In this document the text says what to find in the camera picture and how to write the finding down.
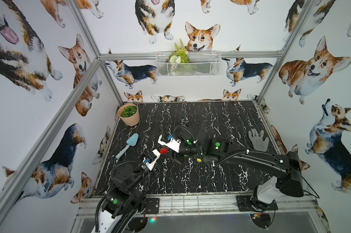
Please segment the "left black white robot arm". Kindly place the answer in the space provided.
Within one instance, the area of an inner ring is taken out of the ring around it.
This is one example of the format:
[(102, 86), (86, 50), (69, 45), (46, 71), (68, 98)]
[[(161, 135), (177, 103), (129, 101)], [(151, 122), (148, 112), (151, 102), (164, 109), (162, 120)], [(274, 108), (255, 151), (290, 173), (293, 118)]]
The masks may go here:
[(159, 198), (147, 198), (145, 180), (151, 174), (159, 172), (157, 161), (168, 150), (153, 150), (143, 161), (127, 160), (118, 164), (112, 171), (112, 185), (107, 194), (99, 201), (94, 217), (93, 233), (124, 233), (130, 230), (129, 223), (142, 215), (141, 220), (135, 224), (144, 226), (147, 214), (158, 214), (160, 208)]

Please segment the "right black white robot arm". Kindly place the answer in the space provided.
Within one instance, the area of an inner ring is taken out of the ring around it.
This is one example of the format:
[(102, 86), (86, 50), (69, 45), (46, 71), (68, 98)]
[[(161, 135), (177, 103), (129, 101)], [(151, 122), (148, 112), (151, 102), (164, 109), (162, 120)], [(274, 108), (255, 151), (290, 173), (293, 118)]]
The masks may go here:
[(297, 148), (287, 154), (271, 154), (258, 146), (262, 136), (256, 132), (249, 132), (252, 149), (220, 139), (206, 138), (205, 135), (191, 127), (177, 126), (181, 135), (163, 134), (159, 143), (171, 149), (172, 158), (181, 156), (194, 157), (201, 162), (212, 166), (222, 164), (237, 164), (263, 170), (272, 177), (254, 189), (253, 202), (271, 204), (276, 198), (286, 195), (301, 198), (304, 196), (302, 162), (298, 156)]

